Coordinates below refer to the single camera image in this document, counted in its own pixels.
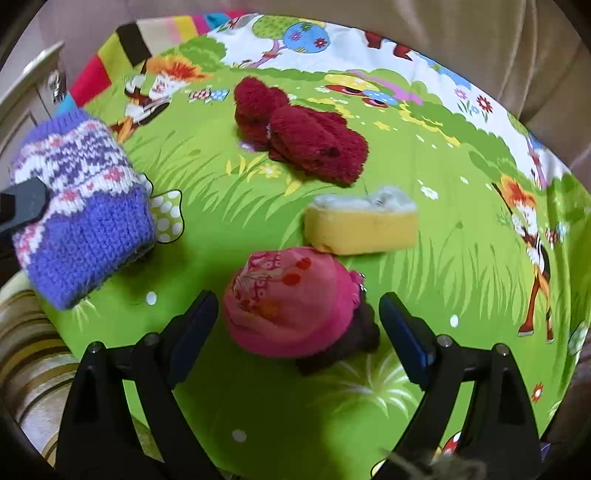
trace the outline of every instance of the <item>pink cap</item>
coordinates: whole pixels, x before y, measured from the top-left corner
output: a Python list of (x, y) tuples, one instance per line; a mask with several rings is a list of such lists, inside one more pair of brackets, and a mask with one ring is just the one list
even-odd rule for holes
[(223, 296), (230, 335), (257, 355), (314, 355), (349, 327), (362, 282), (360, 274), (313, 248), (253, 253)]

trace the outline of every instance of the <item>orange hair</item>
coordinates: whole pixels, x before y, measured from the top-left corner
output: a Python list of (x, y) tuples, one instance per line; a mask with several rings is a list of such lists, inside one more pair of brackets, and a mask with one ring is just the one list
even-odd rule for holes
[(516, 203), (521, 202), (523, 205), (538, 208), (534, 195), (526, 192), (521, 188), (517, 180), (512, 179), (508, 175), (501, 176), (501, 192), (507, 205), (510, 207), (515, 207)]
[(168, 55), (166, 57), (153, 57), (148, 60), (146, 69), (150, 73), (164, 72), (178, 80), (187, 82), (199, 82), (209, 78), (211, 75), (201, 72), (201, 67), (193, 65), (185, 57)]

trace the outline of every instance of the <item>red fuzzy cloth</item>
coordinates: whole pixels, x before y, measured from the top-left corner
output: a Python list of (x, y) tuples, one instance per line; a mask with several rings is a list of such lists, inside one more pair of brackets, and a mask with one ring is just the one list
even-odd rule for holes
[(273, 160), (347, 185), (361, 175), (367, 142), (338, 113), (290, 105), (283, 90), (254, 77), (236, 85), (234, 100), (240, 138), (268, 150)]

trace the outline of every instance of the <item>yellow sponge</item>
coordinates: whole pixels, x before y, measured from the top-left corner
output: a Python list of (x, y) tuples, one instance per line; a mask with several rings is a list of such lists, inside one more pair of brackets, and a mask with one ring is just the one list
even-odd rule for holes
[(304, 214), (306, 240), (336, 255), (413, 247), (417, 234), (417, 205), (397, 187), (363, 198), (320, 195)]

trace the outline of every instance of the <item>cartoon tablecloth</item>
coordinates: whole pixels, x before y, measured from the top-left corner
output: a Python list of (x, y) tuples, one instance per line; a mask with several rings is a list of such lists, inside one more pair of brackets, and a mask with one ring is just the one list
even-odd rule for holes
[[(74, 353), (161, 330), (201, 289), (220, 296), (252, 251), (303, 243), (314, 195), (342, 191), (238, 140), (232, 91), (247, 75), (295, 104), (340, 113), (367, 139), (365, 171), (348, 193), (403, 188), (418, 204), (420, 235), (413, 249), (342, 262), (366, 275), (374, 306), (396, 291), (436, 333), (509, 345), (542, 433), (589, 325), (589, 194), (467, 80), (321, 21), (239, 12), (138, 21), (89, 63), (72, 95), (143, 172), (159, 243), (73, 311), (46, 305)], [(252, 480), (368, 478), (421, 399), (385, 335), (376, 354), (303, 378), (292, 362), (238, 348), (222, 321), (175, 394), (212, 459)], [(457, 439), (469, 396), (467, 385), (442, 447)]]

